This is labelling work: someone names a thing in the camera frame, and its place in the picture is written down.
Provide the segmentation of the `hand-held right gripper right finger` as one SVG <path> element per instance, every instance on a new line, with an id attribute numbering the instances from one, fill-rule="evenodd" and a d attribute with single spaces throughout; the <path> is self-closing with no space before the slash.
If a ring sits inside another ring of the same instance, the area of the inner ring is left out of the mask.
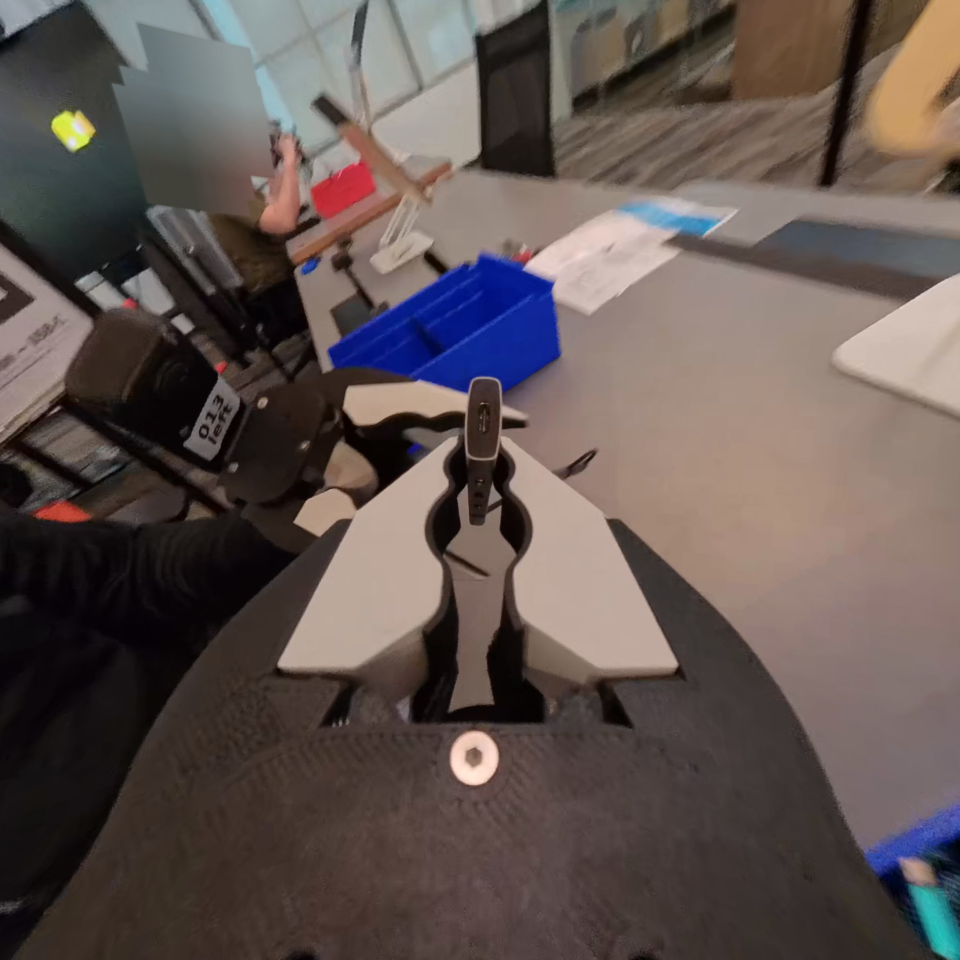
<path id="1" fill-rule="evenodd" d="M 498 719 L 541 723 L 550 702 L 672 678 L 677 655 L 602 510 L 515 441 L 498 457 L 499 534 L 512 551 L 498 627 Z"/>

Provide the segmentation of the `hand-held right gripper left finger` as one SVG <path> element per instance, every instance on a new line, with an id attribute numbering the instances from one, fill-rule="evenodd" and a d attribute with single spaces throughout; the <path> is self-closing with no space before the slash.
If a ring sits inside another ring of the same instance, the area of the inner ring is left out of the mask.
<path id="1" fill-rule="evenodd" d="M 448 438 L 345 528 L 277 669 L 410 700 L 444 718 L 458 678 L 458 610 L 445 559 L 458 535 L 458 439 Z"/>

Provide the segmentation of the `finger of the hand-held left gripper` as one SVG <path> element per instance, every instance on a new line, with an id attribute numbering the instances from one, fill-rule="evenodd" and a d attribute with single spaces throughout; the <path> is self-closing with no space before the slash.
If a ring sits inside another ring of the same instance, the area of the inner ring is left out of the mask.
<path id="1" fill-rule="evenodd" d="M 353 520 L 377 491 L 378 474 L 373 465 L 348 443 L 338 442 L 332 448 L 319 489 L 304 501 L 294 525 L 320 537 L 335 523 Z"/>
<path id="2" fill-rule="evenodd" d="M 472 394 L 494 400 L 494 420 L 504 430 L 529 426 L 529 416 L 502 398 L 496 378 L 474 378 L 466 390 L 426 380 L 351 385 L 342 400 L 342 417 L 356 434 L 372 442 L 402 439 L 422 450 L 452 448 L 462 440 Z"/>

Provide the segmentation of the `grey usb hub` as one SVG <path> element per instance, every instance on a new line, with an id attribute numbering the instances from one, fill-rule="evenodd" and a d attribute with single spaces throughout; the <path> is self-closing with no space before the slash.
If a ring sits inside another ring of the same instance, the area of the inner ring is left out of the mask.
<path id="1" fill-rule="evenodd" d="M 494 490 L 502 429 L 502 388 L 494 377 L 475 377 L 468 389 L 463 455 L 469 522 L 486 522 Z"/>

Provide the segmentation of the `blue plastic bin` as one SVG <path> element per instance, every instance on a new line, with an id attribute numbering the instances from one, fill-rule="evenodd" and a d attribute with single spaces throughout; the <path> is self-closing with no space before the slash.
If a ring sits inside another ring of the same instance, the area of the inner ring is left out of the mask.
<path id="1" fill-rule="evenodd" d="M 554 283 L 481 254 L 342 337 L 336 369 L 364 367 L 465 392 L 474 378 L 520 385 L 562 353 Z"/>

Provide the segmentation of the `white clear phone stand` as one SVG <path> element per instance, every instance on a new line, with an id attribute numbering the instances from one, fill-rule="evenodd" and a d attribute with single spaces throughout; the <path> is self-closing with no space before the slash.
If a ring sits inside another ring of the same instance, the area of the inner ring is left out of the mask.
<path id="1" fill-rule="evenodd" d="M 393 210 L 369 265 L 379 275 L 389 275 L 432 251 L 434 239 L 417 228 L 422 208 L 418 195 L 406 193 Z"/>

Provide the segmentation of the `red plastic bin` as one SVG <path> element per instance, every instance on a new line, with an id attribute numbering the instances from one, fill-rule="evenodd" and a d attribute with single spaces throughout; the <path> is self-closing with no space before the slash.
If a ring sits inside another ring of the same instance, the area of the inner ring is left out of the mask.
<path id="1" fill-rule="evenodd" d="M 313 210 L 330 219 L 373 196 L 378 190 L 369 165 L 357 160 L 314 183 L 309 190 Z"/>

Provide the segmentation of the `white printed paper sheet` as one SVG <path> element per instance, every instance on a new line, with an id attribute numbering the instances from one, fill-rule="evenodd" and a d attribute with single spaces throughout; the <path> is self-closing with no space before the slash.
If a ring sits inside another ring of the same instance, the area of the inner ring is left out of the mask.
<path id="1" fill-rule="evenodd" d="M 612 210 L 543 248 L 525 271 L 552 284 L 557 305 L 590 316 L 674 258 L 676 235 Z"/>

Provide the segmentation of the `black framed marker sign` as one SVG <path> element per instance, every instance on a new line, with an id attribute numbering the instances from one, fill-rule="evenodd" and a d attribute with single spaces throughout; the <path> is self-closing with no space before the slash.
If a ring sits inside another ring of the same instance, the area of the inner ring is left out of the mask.
<path id="1" fill-rule="evenodd" d="M 67 370 L 93 330 L 87 300 L 66 294 L 1 246 L 1 441 L 62 397 Z"/>

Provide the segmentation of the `black mesh office chair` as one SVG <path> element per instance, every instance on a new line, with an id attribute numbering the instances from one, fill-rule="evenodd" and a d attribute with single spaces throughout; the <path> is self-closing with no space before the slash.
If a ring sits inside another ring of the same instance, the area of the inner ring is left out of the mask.
<path id="1" fill-rule="evenodd" d="M 474 36 L 478 75 L 479 166 L 555 179 L 549 4 Z"/>

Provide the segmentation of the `blue white paper sheet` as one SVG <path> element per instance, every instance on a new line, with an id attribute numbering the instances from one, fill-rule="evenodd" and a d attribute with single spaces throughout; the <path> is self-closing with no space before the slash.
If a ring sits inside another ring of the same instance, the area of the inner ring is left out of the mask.
<path id="1" fill-rule="evenodd" d="M 738 213 L 736 207 L 709 206 L 674 197 L 633 199 L 618 205 L 615 211 L 662 233 L 698 238 L 713 234 Z"/>

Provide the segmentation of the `white monitor stand base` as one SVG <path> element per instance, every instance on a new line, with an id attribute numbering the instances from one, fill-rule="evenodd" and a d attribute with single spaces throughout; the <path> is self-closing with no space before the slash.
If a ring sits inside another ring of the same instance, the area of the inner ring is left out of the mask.
<path id="1" fill-rule="evenodd" d="M 959 276 L 840 344 L 831 364 L 872 387 L 959 417 Z"/>

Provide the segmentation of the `large blue storage tote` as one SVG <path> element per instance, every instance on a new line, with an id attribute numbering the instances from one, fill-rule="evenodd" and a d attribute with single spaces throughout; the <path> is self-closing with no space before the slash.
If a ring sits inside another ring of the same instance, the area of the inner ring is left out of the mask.
<path id="1" fill-rule="evenodd" d="M 919 926 L 899 859 L 920 858 L 934 868 L 959 927 L 959 805 L 955 803 L 878 842 L 867 850 L 866 858 L 908 925 L 938 957 Z"/>

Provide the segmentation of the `pile of cardboard boxes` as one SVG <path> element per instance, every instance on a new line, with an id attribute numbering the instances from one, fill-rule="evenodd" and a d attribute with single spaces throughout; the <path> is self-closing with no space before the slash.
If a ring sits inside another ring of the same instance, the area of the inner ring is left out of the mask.
<path id="1" fill-rule="evenodd" d="M 839 77 L 852 1 L 737 1 L 735 101 L 815 94 Z"/>

